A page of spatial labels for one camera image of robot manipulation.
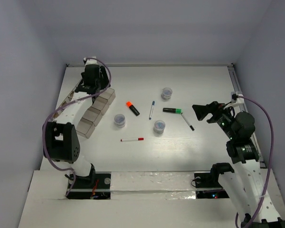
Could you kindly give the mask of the black-capped white marker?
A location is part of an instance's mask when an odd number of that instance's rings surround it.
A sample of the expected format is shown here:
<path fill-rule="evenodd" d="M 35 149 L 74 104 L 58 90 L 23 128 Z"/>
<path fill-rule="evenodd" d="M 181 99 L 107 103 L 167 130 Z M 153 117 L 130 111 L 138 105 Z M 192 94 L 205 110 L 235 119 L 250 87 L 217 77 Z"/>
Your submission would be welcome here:
<path fill-rule="evenodd" d="M 184 119 L 184 121 L 186 122 L 186 124 L 189 126 L 189 128 L 194 131 L 194 127 L 192 126 L 192 124 L 188 121 L 188 119 L 185 117 L 184 113 L 181 113 L 182 118 Z"/>

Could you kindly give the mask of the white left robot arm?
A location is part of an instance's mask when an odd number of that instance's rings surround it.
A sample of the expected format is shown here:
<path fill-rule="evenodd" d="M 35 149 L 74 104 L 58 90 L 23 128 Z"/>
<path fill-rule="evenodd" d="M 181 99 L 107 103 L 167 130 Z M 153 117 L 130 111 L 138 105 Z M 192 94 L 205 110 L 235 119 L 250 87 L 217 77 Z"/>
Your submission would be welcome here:
<path fill-rule="evenodd" d="M 42 127 L 44 156 L 59 171 L 71 171 L 79 176 L 86 188 L 95 184 L 93 166 L 80 154 L 76 128 L 94 100 L 110 87 L 111 72 L 105 65 L 88 64 L 70 102 L 59 107 Z"/>

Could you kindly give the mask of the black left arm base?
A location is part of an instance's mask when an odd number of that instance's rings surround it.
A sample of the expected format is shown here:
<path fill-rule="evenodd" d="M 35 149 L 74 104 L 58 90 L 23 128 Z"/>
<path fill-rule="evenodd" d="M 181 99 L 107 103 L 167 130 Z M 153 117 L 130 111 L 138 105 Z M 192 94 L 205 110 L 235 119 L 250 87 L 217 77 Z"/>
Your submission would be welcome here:
<path fill-rule="evenodd" d="M 66 198 L 70 200 L 109 200 L 111 198 L 111 173 L 96 172 L 92 165 L 90 174 L 86 177 L 76 176 L 73 184 L 74 175 L 65 174 L 68 178 Z"/>

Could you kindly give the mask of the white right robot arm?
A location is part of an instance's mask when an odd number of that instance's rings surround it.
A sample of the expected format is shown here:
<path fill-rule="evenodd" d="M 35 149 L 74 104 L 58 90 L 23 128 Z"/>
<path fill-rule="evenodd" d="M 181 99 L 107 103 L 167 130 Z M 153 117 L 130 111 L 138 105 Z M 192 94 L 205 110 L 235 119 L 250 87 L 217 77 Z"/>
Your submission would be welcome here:
<path fill-rule="evenodd" d="M 221 186 L 228 194 L 237 210 L 238 228 L 285 228 L 283 220 L 275 209 L 268 194 L 269 179 L 263 179 L 259 155 L 251 136 L 255 131 L 255 119 L 247 112 L 235 114 L 233 104 L 216 101 L 192 106 L 196 117 L 202 121 L 208 114 L 207 123 L 216 123 L 229 138 L 226 149 L 232 163 L 212 165 L 208 178 L 200 182 L 210 182 Z"/>

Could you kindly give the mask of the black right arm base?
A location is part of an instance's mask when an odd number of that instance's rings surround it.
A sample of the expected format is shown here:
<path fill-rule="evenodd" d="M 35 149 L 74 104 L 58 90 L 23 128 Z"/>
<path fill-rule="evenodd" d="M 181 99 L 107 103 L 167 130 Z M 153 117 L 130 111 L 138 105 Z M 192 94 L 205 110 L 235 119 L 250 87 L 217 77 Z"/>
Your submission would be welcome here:
<path fill-rule="evenodd" d="M 195 188 L 197 199 L 228 199 L 229 196 L 223 187 L 212 178 L 210 173 L 194 173 L 191 186 Z"/>

